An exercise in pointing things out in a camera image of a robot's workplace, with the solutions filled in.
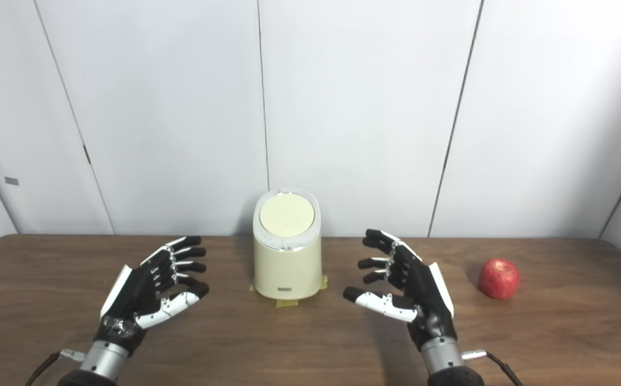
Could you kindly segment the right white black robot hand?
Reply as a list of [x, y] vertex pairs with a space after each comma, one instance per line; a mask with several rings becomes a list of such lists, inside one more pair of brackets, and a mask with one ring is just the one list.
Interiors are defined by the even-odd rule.
[[373, 269], [364, 276], [363, 282], [385, 281], [401, 291], [401, 295], [347, 286], [343, 291], [345, 300], [406, 322], [418, 350], [430, 342], [440, 344], [446, 339], [457, 340], [454, 308], [438, 264], [425, 264], [403, 240], [381, 230], [367, 229], [362, 243], [386, 255], [358, 262], [359, 269]]

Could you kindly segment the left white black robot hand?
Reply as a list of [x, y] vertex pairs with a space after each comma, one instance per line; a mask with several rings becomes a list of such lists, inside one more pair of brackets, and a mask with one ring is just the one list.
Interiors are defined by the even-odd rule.
[[118, 345], [131, 356], [150, 328], [164, 323], [202, 300], [209, 286], [191, 276], [205, 273], [202, 239], [188, 235], [170, 241], [137, 267], [124, 265], [100, 311], [94, 341]]

